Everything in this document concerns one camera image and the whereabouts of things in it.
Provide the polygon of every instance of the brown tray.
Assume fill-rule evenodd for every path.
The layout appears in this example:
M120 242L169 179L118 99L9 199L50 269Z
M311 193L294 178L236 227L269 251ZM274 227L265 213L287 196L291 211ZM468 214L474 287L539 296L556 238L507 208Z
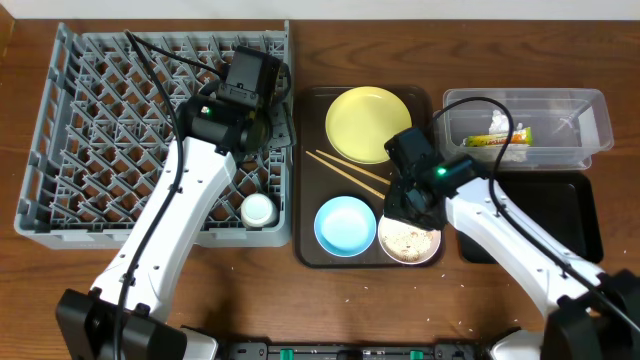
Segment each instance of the brown tray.
M431 121L433 113L431 101L424 90L416 86L382 86L382 88L391 91L404 102L411 114L413 126L422 127ZM307 89L296 98L293 117L298 133L298 146L295 150L296 166L294 166L294 251L303 264L312 268L403 267L406 265L387 256L377 238L365 252L350 258L341 258L327 253L315 238L313 222L318 209L337 196L357 197L373 209L378 220L382 216L383 200L305 154L305 150L315 152L318 149L342 158L329 143L325 131L325 117L331 103L349 89L353 87L315 87ZM387 185L346 169L342 165L336 165L383 194L387 192ZM391 161L376 165L358 164L358 166L390 180L393 177L391 174L394 173L394 167ZM441 243L438 253L420 266L429 266L439 260L444 247L444 238Z

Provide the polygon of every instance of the yellow snack wrapper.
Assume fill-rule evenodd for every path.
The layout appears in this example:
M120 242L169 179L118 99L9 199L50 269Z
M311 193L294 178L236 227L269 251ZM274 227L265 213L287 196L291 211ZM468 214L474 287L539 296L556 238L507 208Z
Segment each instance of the yellow snack wrapper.
M465 139L466 147L482 147L490 145L502 145L507 142L507 134L494 135L478 135L469 136ZM511 137L511 144L533 145L533 137L531 136L531 128L514 131Z

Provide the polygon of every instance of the white wall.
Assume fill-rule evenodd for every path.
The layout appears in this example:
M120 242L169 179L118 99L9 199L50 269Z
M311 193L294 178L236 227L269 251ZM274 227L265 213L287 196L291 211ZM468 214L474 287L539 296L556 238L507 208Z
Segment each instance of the white wall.
M640 19L640 0L0 0L0 3L17 19Z

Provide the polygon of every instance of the clear plastic container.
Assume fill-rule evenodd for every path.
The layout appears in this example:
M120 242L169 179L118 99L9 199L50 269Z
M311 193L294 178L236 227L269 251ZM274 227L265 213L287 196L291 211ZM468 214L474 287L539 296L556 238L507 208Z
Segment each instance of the clear plastic container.
M484 96L504 104L515 126L530 127L533 145L509 148L501 168L510 170L584 170L591 155L613 147L611 121L604 95L594 89L452 89L444 106L458 100ZM466 147L465 138L489 134L493 110L483 101L459 105L435 124L437 146L445 159L468 153L492 163L497 147Z

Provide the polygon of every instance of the yellow plate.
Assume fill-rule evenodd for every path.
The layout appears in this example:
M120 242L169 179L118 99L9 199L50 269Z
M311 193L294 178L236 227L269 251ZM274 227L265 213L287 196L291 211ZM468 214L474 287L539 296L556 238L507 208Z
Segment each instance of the yellow plate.
M411 127L411 115L389 91L359 87L331 104L325 127L331 145L342 156L361 164L378 164L389 160L384 143Z

